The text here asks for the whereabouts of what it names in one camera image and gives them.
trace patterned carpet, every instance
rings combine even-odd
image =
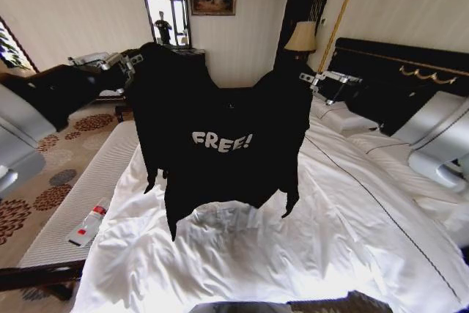
[[[0,268],[15,267],[21,257],[117,125],[114,103],[96,103],[70,117],[69,127],[44,138],[38,147],[46,165],[36,177],[0,202]],[[66,313],[61,302],[35,288],[0,292],[0,312]],[[387,305],[351,292],[339,300],[292,303],[303,313],[392,313]]]

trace white bed sheet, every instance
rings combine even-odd
[[[460,247],[469,246],[469,201],[435,181],[414,172],[407,163],[408,144],[378,131],[348,138],[391,175],[433,219],[441,222]]]
[[[395,313],[467,305],[469,269],[444,229],[318,119],[306,137],[300,201],[290,216],[281,219],[281,192],[260,210],[212,203],[178,223],[174,243],[164,181],[143,194],[137,148],[92,245],[73,311],[188,312],[198,303],[284,303],[352,290]]]

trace black t-shirt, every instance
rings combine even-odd
[[[155,22],[155,25],[160,31],[161,40],[163,44],[169,44],[169,23],[164,20],[158,20]]]
[[[149,186],[168,175],[166,215],[176,223],[208,202],[262,206],[278,189],[287,212],[298,200],[298,151],[309,128],[312,73],[290,62],[251,88],[219,89],[203,62],[147,43],[137,50],[127,92],[133,107]]]

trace wall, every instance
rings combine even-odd
[[[317,35],[317,52],[309,64],[317,70],[344,0],[328,0],[327,25]],[[351,37],[388,43],[469,52],[467,0],[350,0],[336,38]],[[326,66],[333,53],[329,51]]]
[[[237,0],[236,16],[191,17],[219,86],[250,86],[272,66],[286,0]],[[40,70],[68,56],[152,40],[144,0],[0,0],[1,16]]]

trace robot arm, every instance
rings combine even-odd
[[[65,128],[69,115],[103,90],[123,91],[136,72],[134,65],[143,60],[137,49],[69,58],[70,66],[27,79],[0,74],[0,199],[42,169],[45,161],[35,149],[40,139]],[[409,143],[414,170],[456,192],[467,191],[469,98],[424,90],[418,100],[406,99],[407,105],[396,110],[395,102],[409,97],[399,87],[332,71],[302,73],[300,79],[327,104],[344,101],[354,113],[377,122],[382,133]],[[465,178],[448,167],[455,160]]]
[[[70,114],[103,90],[122,90],[131,82],[135,51],[69,58],[28,78],[0,74],[0,199],[43,168],[37,143],[67,127]]]

